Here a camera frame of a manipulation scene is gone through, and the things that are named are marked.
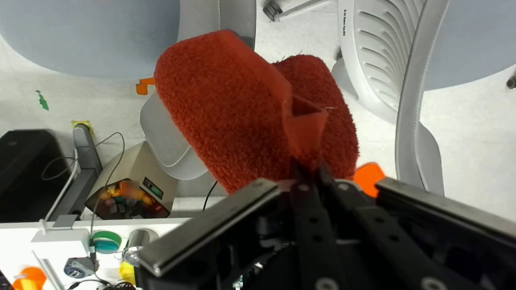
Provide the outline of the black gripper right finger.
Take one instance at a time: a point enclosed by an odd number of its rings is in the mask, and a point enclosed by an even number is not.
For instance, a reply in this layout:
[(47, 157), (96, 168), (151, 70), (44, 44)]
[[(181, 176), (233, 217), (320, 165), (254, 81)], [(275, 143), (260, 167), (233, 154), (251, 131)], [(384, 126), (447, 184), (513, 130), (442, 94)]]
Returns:
[(438, 267), (399, 223), (351, 183), (336, 183), (326, 170), (320, 180), (328, 186), (347, 213), (351, 221), (363, 233), (367, 242), (384, 262), (389, 278), (396, 278), (405, 290), (473, 290), (475, 284)]

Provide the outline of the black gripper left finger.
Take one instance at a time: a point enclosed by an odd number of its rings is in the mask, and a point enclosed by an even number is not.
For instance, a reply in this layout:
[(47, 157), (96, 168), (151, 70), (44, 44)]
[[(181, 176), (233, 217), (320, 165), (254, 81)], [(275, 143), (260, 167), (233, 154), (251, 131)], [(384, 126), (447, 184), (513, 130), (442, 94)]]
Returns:
[(291, 170), (291, 207), (302, 290), (344, 290), (343, 262), (315, 175), (297, 162), (293, 162)]

